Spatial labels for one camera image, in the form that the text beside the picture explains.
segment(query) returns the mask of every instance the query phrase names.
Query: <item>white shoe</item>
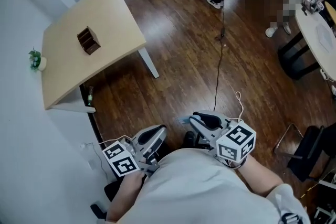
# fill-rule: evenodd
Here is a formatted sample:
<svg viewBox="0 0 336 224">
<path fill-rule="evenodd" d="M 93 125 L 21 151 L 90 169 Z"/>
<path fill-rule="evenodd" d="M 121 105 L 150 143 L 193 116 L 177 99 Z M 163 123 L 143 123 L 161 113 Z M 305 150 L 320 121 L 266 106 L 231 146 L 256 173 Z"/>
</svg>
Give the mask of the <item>white shoe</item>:
<svg viewBox="0 0 336 224">
<path fill-rule="evenodd" d="M 221 1 L 220 3 L 215 3 L 213 2 L 213 0 L 206 0 L 210 5 L 212 5 L 213 7 L 220 9 L 221 7 L 224 6 L 224 1 Z"/>
<path fill-rule="evenodd" d="M 283 25 L 283 28 L 284 28 L 285 32 L 286 32 L 288 35 L 292 34 L 292 31 L 290 30 L 288 23 L 283 23 L 283 24 L 284 24 L 284 25 Z"/>
<path fill-rule="evenodd" d="M 267 28 L 266 31 L 265 31 L 266 36 L 267 37 L 272 37 L 277 29 L 278 29 L 278 27 Z"/>
</svg>

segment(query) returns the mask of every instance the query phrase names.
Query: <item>white flower pot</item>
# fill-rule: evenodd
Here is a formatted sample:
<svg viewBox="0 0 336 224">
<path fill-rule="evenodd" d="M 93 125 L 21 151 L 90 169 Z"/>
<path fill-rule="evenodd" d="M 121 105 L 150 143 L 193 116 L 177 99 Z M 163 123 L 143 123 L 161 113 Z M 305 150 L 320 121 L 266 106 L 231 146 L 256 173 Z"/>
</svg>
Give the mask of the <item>white flower pot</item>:
<svg viewBox="0 0 336 224">
<path fill-rule="evenodd" d="M 45 70 L 46 66 L 47 66 L 47 58 L 41 56 L 41 62 L 40 62 L 40 64 L 39 64 L 39 66 L 38 66 L 37 69 L 38 69 L 39 71 L 43 71 L 43 70 Z"/>
</svg>

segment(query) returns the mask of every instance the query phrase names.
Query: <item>black table base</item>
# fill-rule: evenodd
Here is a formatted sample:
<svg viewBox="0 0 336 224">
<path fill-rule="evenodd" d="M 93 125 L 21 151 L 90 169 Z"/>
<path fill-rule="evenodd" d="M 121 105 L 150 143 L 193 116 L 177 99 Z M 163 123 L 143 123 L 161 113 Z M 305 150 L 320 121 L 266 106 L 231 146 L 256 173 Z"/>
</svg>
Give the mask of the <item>black table base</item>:
<svg viewBox="0 0 336 224">
<path fill-rule="evenodd" d="M 309 46 L 305 45 L 302 49 L 297 50 L 294 46 L 303 38 L 301 32 L 299 32 L 291 41 L 278 50 L 278 58 L 282 69 L 291 79 L 298 80 L 304 75 L 318 69 L 320 65 L 315 62 L 312 65 L 305 67 L 303 60 L 300 58 L 306 51 L 309 50 Z"/>
</svg>

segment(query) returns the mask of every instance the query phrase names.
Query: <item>potted plant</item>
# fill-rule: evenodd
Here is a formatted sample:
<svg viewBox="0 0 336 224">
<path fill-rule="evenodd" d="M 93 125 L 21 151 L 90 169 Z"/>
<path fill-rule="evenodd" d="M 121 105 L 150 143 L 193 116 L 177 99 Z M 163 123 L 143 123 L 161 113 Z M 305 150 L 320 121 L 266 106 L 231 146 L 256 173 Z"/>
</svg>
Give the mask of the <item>potted plant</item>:
<svg viewBox="0 0 336 224">
<path fill-rule="evenodd" d="M 31 50 L 29 52 L 29 59 L 30 59 L 30 68 L 33 71 L 39 70 L 39 71 L 43 71 L 46 66 L 47 66 L 47 59 L 43 56 L 41 56 L 41 52 L 35 50 L 33 48 L 33 50 Z"/>
</svg>

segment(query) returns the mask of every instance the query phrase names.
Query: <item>shoe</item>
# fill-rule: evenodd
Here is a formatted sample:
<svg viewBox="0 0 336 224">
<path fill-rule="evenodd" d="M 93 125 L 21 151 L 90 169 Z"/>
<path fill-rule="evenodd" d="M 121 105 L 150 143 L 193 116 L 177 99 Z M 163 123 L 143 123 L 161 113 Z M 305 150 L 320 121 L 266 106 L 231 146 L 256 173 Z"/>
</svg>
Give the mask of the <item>shoe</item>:
<svg viewBox="0 0 336 224">
<path fill-rule="evenodd" d="M 221 7 L 224 6 L 224 1 L 221 1 L 220 3 L 215 3 L 213 0 L 206 0 L 206 1 L 217 9 L 220 9 Z"/>
<path fill-rule="evenodd" d="M 283 24 L 284 24 L 284 25 L 283 25 L 283 28 L 284 28 L 285 32 L 286 32 L 288 35 L 292 34 L 292 31 L 290 30 L 288 23 L 283 23 Z"/>
<path fill-rule="evenodd" d="M 181 148 L 194 148 L 196 144 L 196 135 L 194 132 L 186 132 Z"/>
<path fill-rule="evenodd" d="M 267 28 L 266 31 L 265 31 L 266 36 L 267 37 L 272 37 L 277 29 L 278 29 L 278 27 Z"/>
</svg>

